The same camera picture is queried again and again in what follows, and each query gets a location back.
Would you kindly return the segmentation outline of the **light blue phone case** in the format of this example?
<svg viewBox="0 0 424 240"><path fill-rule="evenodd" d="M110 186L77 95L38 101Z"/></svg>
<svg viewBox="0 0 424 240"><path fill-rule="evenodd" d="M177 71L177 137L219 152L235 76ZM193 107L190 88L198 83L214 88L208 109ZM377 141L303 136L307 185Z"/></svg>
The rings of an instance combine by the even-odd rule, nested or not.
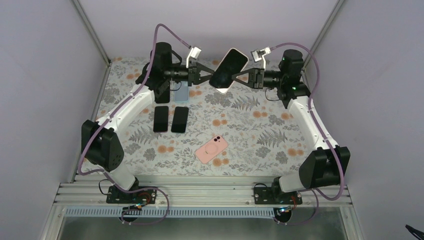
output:
<svg viewBox="0 0 424 240"><path fill-rule="evenodd" d="M189 86L186 81L182 81L180 86L175 90L174 101L186 102L189 100Z"/></svg>

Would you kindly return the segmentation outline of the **black phone case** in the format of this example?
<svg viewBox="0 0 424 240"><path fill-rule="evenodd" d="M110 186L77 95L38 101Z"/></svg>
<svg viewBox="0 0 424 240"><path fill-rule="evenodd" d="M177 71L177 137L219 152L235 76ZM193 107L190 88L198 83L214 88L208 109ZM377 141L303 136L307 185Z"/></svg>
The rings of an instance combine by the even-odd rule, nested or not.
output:
<svg viewBox="0 0 424 240"><path fill-rule="evenodd" d="M171 91L170 88L166 88L162 93L155 93L156 104L168 104L170 102Z"/></svg>

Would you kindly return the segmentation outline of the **pink phone case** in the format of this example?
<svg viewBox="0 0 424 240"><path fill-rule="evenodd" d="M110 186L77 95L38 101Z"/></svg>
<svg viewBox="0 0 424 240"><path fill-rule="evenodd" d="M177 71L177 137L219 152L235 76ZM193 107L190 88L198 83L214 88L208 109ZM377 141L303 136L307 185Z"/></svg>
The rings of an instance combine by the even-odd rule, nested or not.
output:
<svg viewBox="0 0 424 240"><path fill-rule="evenodd" d="M216 135L194 152L194 155L202 164L207 164L229 146L221 136Z"/></svg>

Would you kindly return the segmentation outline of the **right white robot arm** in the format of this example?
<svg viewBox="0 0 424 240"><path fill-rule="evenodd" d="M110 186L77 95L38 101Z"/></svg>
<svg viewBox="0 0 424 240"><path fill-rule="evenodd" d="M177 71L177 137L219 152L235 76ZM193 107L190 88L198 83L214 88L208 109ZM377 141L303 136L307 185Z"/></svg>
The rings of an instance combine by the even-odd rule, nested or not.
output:
<svg viewBox="0 0 424 240"><path fill-rule="evenodd" d="M277 177L271 189L271 198L278 204L290 197L290 192L320 187L345 185L345 172L350 160L347 147L339 146L327 131L316 111L309 88L301 82L304 67L303 54L296 49L285 50L278 70L250 68L245 86L251 89L276 89L277 97L296 120L299 130L311 152L297 172Z"/></svg>

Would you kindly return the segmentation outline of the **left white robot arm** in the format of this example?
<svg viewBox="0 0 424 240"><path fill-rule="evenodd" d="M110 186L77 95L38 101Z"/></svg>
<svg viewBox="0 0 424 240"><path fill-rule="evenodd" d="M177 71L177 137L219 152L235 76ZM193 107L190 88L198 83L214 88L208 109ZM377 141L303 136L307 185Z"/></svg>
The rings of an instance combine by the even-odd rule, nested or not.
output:
<svg viewBox="0 0 424 240"><path fill-rule="evenodd" d="M201 49L189 46L186 59L175 53L167 42L153 45L149 62L129 93L97 121L86 120L81 126L81 156L77 172L81 176L101 173L118 190L124 201L131 203L139 197L138 179L123 162L121 135L136 116L168 93L170 82L187 82L189 86L209 80L200 76L201 70L213 70L192 62Z"/></svg>

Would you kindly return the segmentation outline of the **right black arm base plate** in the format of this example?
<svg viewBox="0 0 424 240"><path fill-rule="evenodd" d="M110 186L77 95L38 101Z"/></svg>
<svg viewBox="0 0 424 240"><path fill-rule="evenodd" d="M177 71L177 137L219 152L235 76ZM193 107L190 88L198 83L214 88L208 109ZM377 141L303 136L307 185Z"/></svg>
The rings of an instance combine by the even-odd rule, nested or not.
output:
<svg viewBox="0 0 424 240"><path fill-rule="evenodd" d="M253 187L256 205L301 205L302 195L297 191L282 192L279 186L267 186L257 183Z"/></svg>

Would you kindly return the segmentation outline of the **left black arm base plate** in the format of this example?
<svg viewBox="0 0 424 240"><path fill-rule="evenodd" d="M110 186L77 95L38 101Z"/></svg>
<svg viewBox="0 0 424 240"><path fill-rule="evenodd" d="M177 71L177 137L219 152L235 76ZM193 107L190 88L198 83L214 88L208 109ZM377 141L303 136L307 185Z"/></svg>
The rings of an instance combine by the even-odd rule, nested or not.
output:
<svg viewBox="0 0 424 240"><path fill-rule="evenodd" d="M108 189L106 203L108 204L130 204L130 205L145 205L155 204L157 190L148 189L136 193L126 193L119 190L116 186L111 186Z"/></svg>

